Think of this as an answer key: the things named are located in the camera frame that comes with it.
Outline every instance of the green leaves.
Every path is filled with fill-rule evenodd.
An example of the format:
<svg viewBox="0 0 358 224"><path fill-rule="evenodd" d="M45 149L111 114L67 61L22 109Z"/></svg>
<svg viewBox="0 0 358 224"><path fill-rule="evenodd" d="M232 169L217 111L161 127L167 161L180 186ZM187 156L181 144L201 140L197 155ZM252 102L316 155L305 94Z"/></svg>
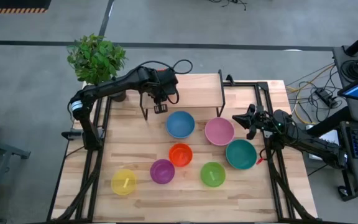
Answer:
<svg viewBox="0 0 358 224"><path fill-rule="evenodd" d="M84 36L67 47L67 62L75 69L78 81L97 84L110 80L124 67L125 50L103 36Z"/></svg>

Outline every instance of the teal bowl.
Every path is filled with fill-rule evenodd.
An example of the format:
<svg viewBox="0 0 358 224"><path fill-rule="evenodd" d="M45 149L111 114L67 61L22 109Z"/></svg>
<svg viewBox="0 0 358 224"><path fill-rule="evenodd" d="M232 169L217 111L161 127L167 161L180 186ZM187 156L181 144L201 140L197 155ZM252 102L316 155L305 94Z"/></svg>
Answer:
<svg viewBox="0 0 358 224"><path fill-rule="evenodd" d="M238 139L226 148L226 159L236 169L249 169L256 163L255 147L248 141Z"/></svg>

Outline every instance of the plastic bowl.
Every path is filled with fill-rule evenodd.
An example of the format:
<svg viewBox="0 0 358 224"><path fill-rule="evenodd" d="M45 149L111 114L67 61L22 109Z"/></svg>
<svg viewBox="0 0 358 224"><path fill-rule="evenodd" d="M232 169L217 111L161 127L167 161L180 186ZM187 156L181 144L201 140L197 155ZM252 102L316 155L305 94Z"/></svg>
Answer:
<svg viewBox="0 0 358 224"><path fill-rule="evenodd" d="M122 169L111 179L111 190L118 195L128 195L136 189L136 176L133 171Z"/></svg>
<svg viewBox="0 0 358 224"><path fill-rule="evenodd" d="M225 146L234 139L234 126L224 118L214 118L205 126L206 138L216 146Z"/></svg>
<svg viewBox="0 0 358 224"><path fill-rule="evenodd" d="M154 182L158 184L167 184L175 175L175 168L172 163L166 159L155 161L150 169L150 175Z"/></svg>
<svg viewBox="0 0 358 224"><path fill-rule="evenodd" d="M183 139L192 134L196 123L194 118L186 111L176 111L168 119L166 128L174 138Z"/></svg>
<svg viewBox="0 0 358 224"><path fill-rule="evenodd" d="M248 141L238 139L226 148L226 159L236 169L249 169L256 163L255 147Z"/></svg>
<svg viewBox="0 0 358 224"><path fill-rule="evenodd" d="M183 143L174 144L169 150L169 160L173 165L184 167L190 163L193 158L191 148Z"/></svg>
<svg viewBox="0 0 358 224"><path fill-rule="evenodd" d="M217 162L208 162L201 169L201 180L210 187L219 187L225 179L226 172Z"/></svg>

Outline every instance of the gray floor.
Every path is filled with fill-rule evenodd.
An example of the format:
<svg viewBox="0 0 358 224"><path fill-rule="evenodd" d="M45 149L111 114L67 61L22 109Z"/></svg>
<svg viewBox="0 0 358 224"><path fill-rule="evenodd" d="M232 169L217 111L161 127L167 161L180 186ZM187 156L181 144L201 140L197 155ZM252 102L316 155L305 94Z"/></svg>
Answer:
<svg viewBox="0 0 358 224"><path fill-rule="evenodd" d="M107 0L53 0L46 14L0 15L0 40L72 41L97 33L106 5ZM358 1L249 0L244 12L241 5L207 0L116 0L106 36L115 42L337 46L358 38ZM28 161L12 161L0 188L0 217L8 223L47 216L67 144L60 132L71 123L66 104L81 86L66 57L64 47L0 46L0 140L32 151ZM128 49L127 57L123 73L146 60L173 64L187 58L193 72L222 69L235 79L286 83L333 61L331 52L271 50ZM327 74L316 85L325 85ZM313 108L307 110L316 121ZM311 172L320 164L306 166ZM342 202L336 193L340 177L332 169L310 177L319 217L358 223L358 198Z"/></svg>

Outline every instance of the orange bowl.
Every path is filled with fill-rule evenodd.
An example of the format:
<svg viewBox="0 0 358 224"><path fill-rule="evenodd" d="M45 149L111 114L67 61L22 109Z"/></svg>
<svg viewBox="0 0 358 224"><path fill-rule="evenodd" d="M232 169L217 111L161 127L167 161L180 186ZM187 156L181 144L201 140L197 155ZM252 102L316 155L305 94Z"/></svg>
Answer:
<svg viewBox="0 0 358 224"><path fill-rule="evenodd" d="M184 167L190 163L193 158L191 148L183 143L174 144L169 150L169 160L178 167Z"/></svg>

